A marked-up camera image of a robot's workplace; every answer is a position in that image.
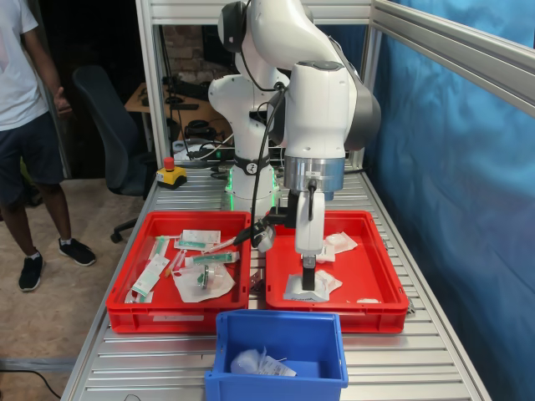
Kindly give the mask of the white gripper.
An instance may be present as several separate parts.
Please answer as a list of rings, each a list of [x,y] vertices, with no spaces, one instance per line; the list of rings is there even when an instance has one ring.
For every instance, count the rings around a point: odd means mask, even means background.
[[[324,245],[324,193],[314,192],[310,201],[307,191],[290,191],[288,219],[295,226],[295,250],[303,255],[303,290],[313,291],[314,256],[322,252]]]

